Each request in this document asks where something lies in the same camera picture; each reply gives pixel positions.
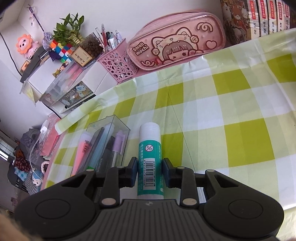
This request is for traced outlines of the clear plastic organizer tray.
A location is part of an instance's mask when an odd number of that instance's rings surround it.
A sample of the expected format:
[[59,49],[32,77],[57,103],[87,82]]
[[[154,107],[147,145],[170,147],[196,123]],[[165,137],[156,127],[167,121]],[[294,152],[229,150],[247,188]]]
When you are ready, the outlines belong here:
[[121,166],[129,134],[116,115],[90,123],[80,136],[71,176],[88,169],[103,174]]

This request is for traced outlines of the white green glue stick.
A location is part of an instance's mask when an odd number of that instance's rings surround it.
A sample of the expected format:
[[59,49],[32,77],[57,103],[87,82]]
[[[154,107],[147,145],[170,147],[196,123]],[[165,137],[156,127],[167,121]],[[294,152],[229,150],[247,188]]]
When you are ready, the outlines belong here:
[[157,123],[144,123],[139,129],[137,197],[164,198],[161,132]]

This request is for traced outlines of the green cap highlighter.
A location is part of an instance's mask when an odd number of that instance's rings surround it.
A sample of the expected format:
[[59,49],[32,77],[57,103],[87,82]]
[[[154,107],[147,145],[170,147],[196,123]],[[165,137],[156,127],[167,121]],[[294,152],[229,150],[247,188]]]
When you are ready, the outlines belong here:
[[97,165],[99,163],[99,160],[103,154],[103,151],[105,149],[105,145],[107,145],[112,133],[114,131],[114,124],[108,123],[105,125],[102,135],[100,136],[100,139],[98,141],[98,144],[96,145],[94,152],[92,154],[92,157],[90,158],[88,169],[96,169]]

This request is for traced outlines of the black marker pen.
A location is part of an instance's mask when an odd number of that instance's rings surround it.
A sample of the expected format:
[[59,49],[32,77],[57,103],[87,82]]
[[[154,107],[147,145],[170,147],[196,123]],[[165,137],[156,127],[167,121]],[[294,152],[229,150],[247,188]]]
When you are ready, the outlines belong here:
[[115,137],[111,136],[103,152],[103,155],[99,161],[98,168],[96,170],[96,172],[99,174],[106,173],[108,169],[111,168],[112,149],[113,149],[114,141],[115,141]]

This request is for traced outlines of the lilac pen in tray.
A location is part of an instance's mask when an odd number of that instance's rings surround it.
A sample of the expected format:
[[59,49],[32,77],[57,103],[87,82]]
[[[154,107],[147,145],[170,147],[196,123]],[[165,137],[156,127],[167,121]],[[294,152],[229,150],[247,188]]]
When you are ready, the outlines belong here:
[[115,167],[121,165],[123,159],[123,146],[125,143],[125,134],[119,130],[115,136],[115,141],[112,149],[112,163],[111,166]]

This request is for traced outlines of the pink highlighter in tray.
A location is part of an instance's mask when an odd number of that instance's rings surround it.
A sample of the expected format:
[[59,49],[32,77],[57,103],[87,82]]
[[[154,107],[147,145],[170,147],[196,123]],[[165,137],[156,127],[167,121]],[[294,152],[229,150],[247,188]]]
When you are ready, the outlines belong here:
[[90,148],[92,146],[92,144],[91,144],[92,136],[93,135],[89,132],[83,132],[81,134],[80,139],[79,139],[79,143],[78,143],[78,147],[77,147],[77,151],[76,151],[76,156],[75,156],[71,176],[74,176],[77,173],[78,168],[79,168],[84,156],[90,150]]

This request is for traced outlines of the red flat box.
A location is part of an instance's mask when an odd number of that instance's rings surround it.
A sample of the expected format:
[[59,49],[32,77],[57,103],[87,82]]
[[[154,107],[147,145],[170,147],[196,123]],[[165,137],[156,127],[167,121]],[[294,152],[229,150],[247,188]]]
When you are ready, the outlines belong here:
[[60,118],[52,113],[48,116],[41,127],[41,138],[39,140],[41,156],[50,156],[59,138],[55,124]]

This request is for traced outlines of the green checked tablecloth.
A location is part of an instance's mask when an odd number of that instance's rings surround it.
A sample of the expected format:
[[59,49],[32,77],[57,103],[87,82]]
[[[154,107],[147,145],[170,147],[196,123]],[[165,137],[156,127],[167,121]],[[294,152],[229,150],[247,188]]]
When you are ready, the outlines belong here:
[[57,125],[62,135],[44,188],[70,177],[80,136],[116,115],[130,129],[157,123],[162,154],[197,173],[215,169],[276,199],[280,240],[295,237],[295,29],[253,39],[116,85]]

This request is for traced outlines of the white drawer organizer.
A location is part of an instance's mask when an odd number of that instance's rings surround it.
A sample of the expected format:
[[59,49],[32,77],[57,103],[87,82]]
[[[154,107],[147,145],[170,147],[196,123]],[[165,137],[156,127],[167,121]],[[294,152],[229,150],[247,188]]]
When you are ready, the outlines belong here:
[[71,62],[55,77],[53,73],[61,66],[59,61],[46,60],[24,81],[21,89],[34,104],[43,103],[61,118],[90,97],[117,85],[98,61],[84,70]]

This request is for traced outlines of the pink perforated pen holder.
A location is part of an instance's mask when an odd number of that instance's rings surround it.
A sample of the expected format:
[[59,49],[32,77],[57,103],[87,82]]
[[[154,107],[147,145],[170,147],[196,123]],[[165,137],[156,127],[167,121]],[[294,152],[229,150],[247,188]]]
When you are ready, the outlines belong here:
[[133,63],[127,54],[127,42],[125,39],[113,50],[99,57],[98,61],[117,81],[122,83],[137,75],[138,66]]

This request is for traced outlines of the colourful twisted cube puzzle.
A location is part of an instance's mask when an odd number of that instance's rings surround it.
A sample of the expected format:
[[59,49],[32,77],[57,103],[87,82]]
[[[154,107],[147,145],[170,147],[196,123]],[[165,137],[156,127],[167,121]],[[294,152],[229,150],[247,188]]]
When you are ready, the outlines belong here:
[[58,59],[62,63],[70,63],[72,61],[71,55],[74,52],[74,47],[70,43],[63,46],[61,43],[53,40],[50,44],[50,47],[52,51],[54,51],[59,56]]

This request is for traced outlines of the pink cat pencil case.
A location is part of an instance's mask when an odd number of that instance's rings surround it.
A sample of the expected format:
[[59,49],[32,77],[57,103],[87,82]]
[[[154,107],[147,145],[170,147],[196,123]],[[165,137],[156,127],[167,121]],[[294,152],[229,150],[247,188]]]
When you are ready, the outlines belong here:
[[226,36],[214,14],[197,9],[169,14],[146,24],[127,44],[138,68],[159,68],[223,49]]

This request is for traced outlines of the bamboo plant in glass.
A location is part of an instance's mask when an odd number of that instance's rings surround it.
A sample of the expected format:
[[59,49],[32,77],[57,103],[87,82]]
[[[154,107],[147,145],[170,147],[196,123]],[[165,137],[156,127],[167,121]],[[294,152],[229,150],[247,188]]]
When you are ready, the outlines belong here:
[[70,44],[74,47],[70,58],[82,68],[87,68],[95,62],[103,53],[103,47],[95,33],[84,37],[80,30],[84,23],[84,16],[68,14],[57,23],[53,30],[53,39],[62,46]]

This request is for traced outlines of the pink lion figurine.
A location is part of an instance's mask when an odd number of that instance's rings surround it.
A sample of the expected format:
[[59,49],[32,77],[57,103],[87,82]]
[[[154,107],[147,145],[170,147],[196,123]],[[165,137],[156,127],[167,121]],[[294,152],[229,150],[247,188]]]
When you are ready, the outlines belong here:
[[16,43],[17,51],[31,60],[34,53],[41,47],[38,41],[34,41],[30,35],[23,34]]

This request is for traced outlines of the pink cover comic book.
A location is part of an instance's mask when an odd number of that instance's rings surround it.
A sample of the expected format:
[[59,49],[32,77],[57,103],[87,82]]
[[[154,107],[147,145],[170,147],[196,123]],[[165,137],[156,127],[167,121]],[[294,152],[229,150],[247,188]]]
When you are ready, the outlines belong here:
[[224,30],[228,42],[236,45],[250,40],[250,19],[247,1],[220,1]]

